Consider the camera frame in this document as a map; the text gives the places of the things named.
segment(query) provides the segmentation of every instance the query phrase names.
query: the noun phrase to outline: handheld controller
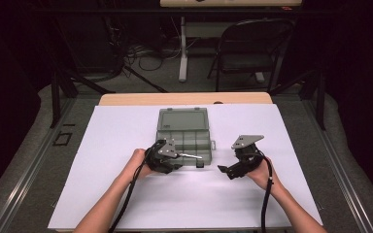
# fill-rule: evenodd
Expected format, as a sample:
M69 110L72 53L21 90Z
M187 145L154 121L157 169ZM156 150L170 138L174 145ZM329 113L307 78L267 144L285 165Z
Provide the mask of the handheld controller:
M218 166L231 179L242 178L259 166L263 153L256 147L255 142L263 139L262 135L241 135L232 145L238 162L230 167Z
M174 139L169 141L166 139L159 139L145 151L146 163L151 170L165 174L169 174L183 166L181 164L171 164L169 162L169 159L175 159L181 156L202 159L201 156L177 153L175 151Z

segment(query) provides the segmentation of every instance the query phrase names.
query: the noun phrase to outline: cable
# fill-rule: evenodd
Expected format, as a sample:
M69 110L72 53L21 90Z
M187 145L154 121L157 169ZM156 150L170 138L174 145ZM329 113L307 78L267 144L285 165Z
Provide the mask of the cable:
M265 196L262 203L262 210L261 210L261 230L262 233L266 233L266 227L265 227L265 215L266 215L266 207L268 206L268 199L271 194L271 188L272 188L272 165L271 162L266 158L266 156L262 153L262 151L259 151L259 153L262 155L262 158L266 161L266 164L268 166L268 183L265 188Z
M142 66L142 64L141 64L142 58L143 58L143 57L139 57L139 59L138 59L138 66L139 66L139 68L141 68L141 70L143 70L143 71L155 71L155 70L159 69L159 68L162 66L162 64L163 64L163 59L164 59L164 58L159 54L159 55L158 55L158 59L159 59L159 64L158 64L158 66L157 66L157 67L154 67L154 68L151 68L151 69L146 69L146 68L144 68L144 67Z
M177 53L176 53L175 55L173 55L173 56L166 57L167 59L172 59L172 58L177 57L177 56L180 54L180 52L181 52L181 47L182 47L181 34L180 34L180 32L178 31L177 25L175 24L175 21L174 21L174 19L173 19L172 17L171 17L171 21L172 21L172 25L174 26L175 31L177 32L177 37L178 37L178 41L179 41L179 47L178 47L178 49L177 49Z
M119 212L117 218L115 219L114 223L112 224L111 228L108 230L108 233L113 233L115 231L115 228L117 227L118 222L122 218L123 213L125 212L126 207L128 206L129 199L131 198L132 191L135 187L136 181L138 180L139 174L141 173L142 167L146 164L147 158L150 156L151 151L154 151L153 148L156 145L157 145L157 143L153 144L153 146L151 147L152 149L148 150L148 153L145 154L145 158L142 161L141 165L139 165L138 168L135 170L132 182L130 183L130 186L129 186L129 189L128 189L128 193L126 194L126 197L125 197L125 202L123 203L122 209L120 210L120 212Z

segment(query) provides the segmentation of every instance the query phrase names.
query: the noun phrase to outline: forearm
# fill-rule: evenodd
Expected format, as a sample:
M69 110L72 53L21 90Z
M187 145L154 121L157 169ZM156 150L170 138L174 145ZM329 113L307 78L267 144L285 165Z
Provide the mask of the forearm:
M117 176L108 190L81 220L74 232L108 232L119 201L129 183L128 177Z
M283 187L277 187L272 196L277 200L297 233L303 232L326 232L325 229L311 217Z

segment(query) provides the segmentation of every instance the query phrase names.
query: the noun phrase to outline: plastic storage box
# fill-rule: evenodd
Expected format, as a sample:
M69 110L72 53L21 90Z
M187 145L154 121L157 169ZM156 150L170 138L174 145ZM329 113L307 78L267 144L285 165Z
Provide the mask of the plastic storage box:
M212 161L208 113L205 108L161 109L156 139L174 139L177 153L201 156L202 159L179 157L172 164L204 167Z

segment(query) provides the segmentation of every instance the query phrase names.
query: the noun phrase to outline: black cable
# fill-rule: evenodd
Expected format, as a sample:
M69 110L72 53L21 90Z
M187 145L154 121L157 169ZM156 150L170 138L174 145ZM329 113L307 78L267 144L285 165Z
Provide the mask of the black cable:
M265 195L264 195L264 200L262 204L262 210L261 210L261 230L262 233L266 232L265 228L265 216L266 216L266 207L268 206L268 199L271 194L271 188L272 188L272 165L271 162L268 160L268 158L262 153L262 151L259 151L259 153L262 155L262 158L266 161L266 164L268 166L268 182L265 188Z
M126 197L125 197L125 202L123 203L123 206L122 206L122 209L120 210L117 218L115 219L114 223L111 225L110 229L108 230L108 233L113 233L115 231L115 228L117 227L118 225L118 222L120 221L120 219L122 218L123 216L123 213L125 212L126 210L126 206L128 205L129 203L129 199L131 198L131 194L132 194L132 191L135 187L135 183L136 181L138 180L138 177L139 177L139 174L141 173L141 170L142 170L142 167L146 164L146 161L147 161L147 158L150 156L151 154L151 151L154 151L154 147L157 145L157 142L154 143L152 146L151 146L151 150L148 150L148 153L145 154L145 158L144 160L142 161L141 165L138 166L138 168L135 170L134 172L134 176L133 176L133 179L132 179L132 182L130 183L130 186L129 186L129 189L128 189L128 193L126 194Z
M164 59L164 58L162 57L162 55L159 54L159 55L158 55L158 59L159 59L159 64L158 64L158 66L156 66L156 67L154 67L154 68L151 68L151 69L146 69L146 68L144 68L144 67L142 66L142 64L141 64L142 58L143 58L142 56L139 57L139 60L138 60L138 66L139 66L139 68L141 68L141 70L143 70L143 71L155 71L155 70L161 68L161 66L162 66L162 64L163 64L163 59Z

